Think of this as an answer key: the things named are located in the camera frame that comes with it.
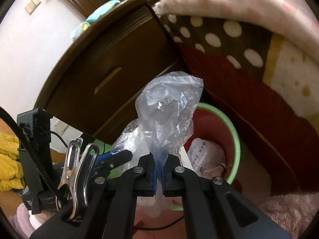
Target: pink plush fabric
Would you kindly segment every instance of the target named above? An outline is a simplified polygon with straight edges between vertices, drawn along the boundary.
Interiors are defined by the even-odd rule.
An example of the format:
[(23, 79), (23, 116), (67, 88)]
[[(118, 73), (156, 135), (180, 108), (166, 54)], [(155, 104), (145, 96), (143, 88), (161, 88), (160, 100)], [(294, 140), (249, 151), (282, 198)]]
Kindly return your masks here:
[(12, 225), (12, 227), (15, 228), (15, 225), (14, 225), (14, 216), (8, 217), (8, 221), (10, 222), (10, 224)]
[(30, 238), (31, 234), (34, 232), (34, 228), (31, 226), (29, 221), (29, 211), (22, 203), (17, 209), (17, 220), (21, 230), (26, 235), (27, 238)]
[(22, 238), (28, 239), (26, 234), (22, 231), (21, 226), (19, 225), (17, 215), (14, 216), (14, 225), (15, 225), (16, 231), (22, 236)]
[(298, 239), (319, 208), (319, 193), (273, 196), (257, 203), (259, 209)]

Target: black cable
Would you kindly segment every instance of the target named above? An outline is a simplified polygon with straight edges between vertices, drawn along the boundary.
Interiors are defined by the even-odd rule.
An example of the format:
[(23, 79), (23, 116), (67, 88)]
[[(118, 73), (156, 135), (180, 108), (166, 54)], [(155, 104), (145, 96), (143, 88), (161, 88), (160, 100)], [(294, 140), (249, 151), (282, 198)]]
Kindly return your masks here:
[(170, 223), (167, 226), (164, 227), (153, 227), (153, 228), (148, 228), (148, 227), (133, 227), (136, 230), (142, 230), (142, 231), (159, 231), (159, 230), (164, 230), (167, 229), (173, 225), (175, 225), (176, 223), (178, 223), (179, 221), (181, 221), (182, 219), (184, 219), (184, 216), (180, 217), (179, 219), (175, 220), (173, 223)]
[(53, 134), (53, 135), (55, 135), (55, 136), (57, 136), (57, 137), (61, 140), (61, 142), (64, 144), (64, 146), (65, 146), (66, 148), (68, 148), (68, 144), (63, 140), (63, 138), (62, 138), (58, 133), (56, 133), (56, 132), (54, 132), (54, 131), (50, 131), (50, 133)]
[(6, 112), (2, 107), (0, 107), (0, 118), (12, 129), (12, 131), (18, 137), (18, 139), (24, 146), (25, 150), (29, 154), (31, 160), (35, 164), (42, 179), (50, 188), (50, 190), (52, 190), (52, 192), (56, 195), (56, 197), (61, 201), (62, 204), (66, 204), (67, 200), (52, 183), (50, 176), (48, 175), (47, 171), (44, 169), (41, 163), (41, 160), (39, 159), (38, 155), (32, 148), (30, 142), (28, 141), (27, 137), (23, 133), (22, 129), (18, 126), (18, 124), (14, 121), (14, 119), (9, 115), (9, 113)]

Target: metal clip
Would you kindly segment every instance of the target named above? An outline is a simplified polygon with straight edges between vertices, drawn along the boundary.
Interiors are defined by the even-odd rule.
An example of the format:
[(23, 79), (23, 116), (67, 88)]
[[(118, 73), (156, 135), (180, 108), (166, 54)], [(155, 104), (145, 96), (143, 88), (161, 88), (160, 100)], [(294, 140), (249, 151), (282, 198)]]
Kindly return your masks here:
[[(96, 143), (90, 143), (79, 160), (82, 142), (82, 138), (77, 138), (69, 143), (61, 181), (58, 186), (59, 190), (64, 190), (66, 198), (73, 201), (73, 210), (69, 220), (81, 219), (84, 215), (88, 206), (87, 186), (99, 155), (99, 146)], [(94, 150), (93, 156), (90, 156), (91, 150)], [(55, 203), (59, 210), (62, 205), (56, 197)]]

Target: metal screw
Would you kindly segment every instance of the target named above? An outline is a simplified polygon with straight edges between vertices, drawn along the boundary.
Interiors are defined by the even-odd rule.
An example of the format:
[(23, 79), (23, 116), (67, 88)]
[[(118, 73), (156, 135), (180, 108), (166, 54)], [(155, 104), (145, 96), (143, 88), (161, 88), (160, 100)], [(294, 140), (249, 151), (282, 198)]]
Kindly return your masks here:
[(136, 173), (141, 173), (144, 171), (144, 169), (141, 166), (136, 166), (136, 167), (134, 167), (133, 171)]
[(103, 184), (105, 182), (105, 178), (104, 177), (97, 177), (95, 179), (95, 183), (96, 184)]
[(178, 173), (185, 172), (185, 168), (183, 166), (177, 166), (175, 168), (175, 172), (178, 172)]
[(221, 177), (215, 177), (213, 178), (213, 182), (217, 185), (223, 184), (223, 179)]

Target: electrical outlet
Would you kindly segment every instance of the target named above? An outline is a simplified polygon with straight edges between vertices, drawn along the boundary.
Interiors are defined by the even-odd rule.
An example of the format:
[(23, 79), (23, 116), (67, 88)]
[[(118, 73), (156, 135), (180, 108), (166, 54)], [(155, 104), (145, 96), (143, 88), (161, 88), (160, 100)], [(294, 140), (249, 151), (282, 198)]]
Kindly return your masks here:
[(53, 127), (53, 131), (58, 133), (60, 136), (63, 136), (65, 130), (68, 128), (68, 124), (64, 123), (63, 121), (59, 120)]
[(31, 0), (30, 2), (28, 2), (26, 6), (26, 11), (28, 12), (28, 14), (31, 14), (40, 3), (40, 0)]

